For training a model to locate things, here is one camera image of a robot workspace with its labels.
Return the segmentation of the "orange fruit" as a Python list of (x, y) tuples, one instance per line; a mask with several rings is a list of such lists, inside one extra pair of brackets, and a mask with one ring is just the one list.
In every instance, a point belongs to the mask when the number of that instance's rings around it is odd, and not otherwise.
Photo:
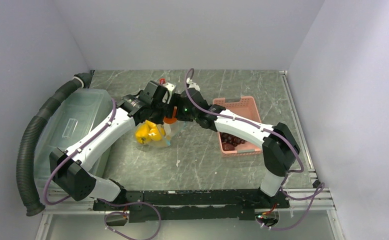
[(177, 118), (176, 118), (176, 117), (171, 117), (171, 118), (165, 117), (165, 118), (163, 119), (163, 122), (164, 122), (165, 124), (169, 124), (169, 125), (174, 124), (176, 121), (177, 121)]

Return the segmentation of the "clear zip top bag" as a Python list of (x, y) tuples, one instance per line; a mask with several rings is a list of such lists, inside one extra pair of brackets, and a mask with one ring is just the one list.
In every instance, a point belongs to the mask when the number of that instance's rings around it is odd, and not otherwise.
[(136, 127), (134, 137), (141, 145), (166, 148), (171, 145), (172, 140), (177, 137), (185, 126), (186, 124), (181, 121), (156, 124), (146, 120)]

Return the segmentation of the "yellow lemon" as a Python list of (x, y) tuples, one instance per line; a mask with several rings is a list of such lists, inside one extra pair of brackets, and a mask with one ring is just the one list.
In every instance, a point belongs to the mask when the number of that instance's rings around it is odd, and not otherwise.
[(145, 123), (150, 128), (149, 136), (150, 136), (152, 141), (159, 142), (165, 137), (166, 133), (165, 133), (164, 128), (161, 125), (155, 124), (155, 123), (148, 121), (148, 120), (145, 121)]

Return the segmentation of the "dark red grape bunch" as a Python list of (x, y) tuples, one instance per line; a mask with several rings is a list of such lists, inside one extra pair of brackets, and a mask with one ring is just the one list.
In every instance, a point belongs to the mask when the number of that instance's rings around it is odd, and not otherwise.
[(224, 144), (231, 144), (234, 147), (237, 147), (238, 145), (245, 144), (246, 141), (242, 138), (239, 138), (235, 135), (225, 133), (225, 132), (220, 132), (220, 141)]

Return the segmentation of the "dark red date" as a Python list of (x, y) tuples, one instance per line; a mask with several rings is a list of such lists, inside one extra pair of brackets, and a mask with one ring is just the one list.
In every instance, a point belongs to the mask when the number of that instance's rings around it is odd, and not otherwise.
[(224, 143), (222, 144), (222, 150), (223, 150), (224, 152), (234, 151), (234, 150), (235, 150), (235, 147), (234, 147), (232, 144), (230, 144), (230, 143), (224, 142)]

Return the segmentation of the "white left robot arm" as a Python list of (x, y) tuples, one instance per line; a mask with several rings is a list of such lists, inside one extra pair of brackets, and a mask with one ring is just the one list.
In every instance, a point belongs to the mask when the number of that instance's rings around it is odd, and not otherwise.
[(103, 199), (113, 210), (122, 209), (127, 201), (123, 186), (95, 176), (90, 170), (121, 136), (144, 121), (162, 124), (164, 117), (173, 112), (171, 101), (175, 89), (169, 82), (149, 81), (138, 94), (114, 101), (110, 114), (81, 140), (64, 151), (53, 150), (49, 156), (51, 175), (43, 189), (45, 203), (52, 204), (47, 195), (50, 183), (54, 182), (75, 201), (87, 197)]

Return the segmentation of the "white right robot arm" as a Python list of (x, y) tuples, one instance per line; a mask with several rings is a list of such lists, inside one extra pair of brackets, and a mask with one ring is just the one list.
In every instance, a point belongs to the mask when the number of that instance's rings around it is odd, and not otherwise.
[(266, 171), (258, 202), (265, 208), (277, 202), (278, 191), (300, 158), (299, 145), (287, 125), (256, 122), (222, 105), (208, 104), (194, 88), (172, 94), (169, 104), (176, 108), (175, 117), (179, 121), (195, 121), (204, 129), (233, 135), (260, 148)]

